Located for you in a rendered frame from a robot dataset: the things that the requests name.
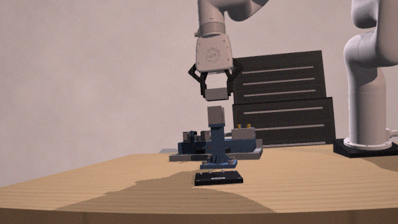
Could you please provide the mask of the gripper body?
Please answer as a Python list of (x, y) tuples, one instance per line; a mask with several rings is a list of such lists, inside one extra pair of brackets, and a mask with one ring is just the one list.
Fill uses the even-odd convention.
[[(209, 32), (197, 38), (196, 70), (217, 74), (233, 70), (233, 56), (229, 36), (222, 32)], [(230, 71), (230, 72), (231, 72)]]

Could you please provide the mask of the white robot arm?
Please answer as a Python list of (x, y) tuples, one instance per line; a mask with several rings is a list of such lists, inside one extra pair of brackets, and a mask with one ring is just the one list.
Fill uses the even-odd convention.
[[(226, 34), (224, 12), (237, 22), (255, 14), (269, 0), (197, 0), (198, 32)], [(398, 65), (398, 0), (352, 0), (351, 19), (375, 31), (351, 38), (344, 48), (348, 74), (349, 137), (344, 145), (376, 151), (392, 146), (398, 130), (386, 128), (386, 80), (381, 67)]]

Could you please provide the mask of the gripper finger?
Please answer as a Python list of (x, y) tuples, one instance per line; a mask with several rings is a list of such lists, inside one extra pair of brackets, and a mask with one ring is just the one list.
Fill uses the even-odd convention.
[(233, 80), (236, 78), (238, 73), (243, 69), (243, 65), (241, 65), (237, 60), (233, 58), (233, 64), (237, 67), (235, 71), (230, 74), (229, 70), (224, 70), (226, 76), (228, 77), (226, 84), (227, 84), (227, 93), (228, 96), (231, 96), (231, 93), (233, 93)]
[(195, 71), (196, 71), (196, 63), (188, 71), (188, 74), (190, 74), (196, 81), (200, 83), (201, 95), (203, 95), (203, 97), (205, 98), (205, 89), (207, 89), (205, 80), (208, 72), (201, 72), (201, 75), (199, 77), (198, 75), (195, 74)]

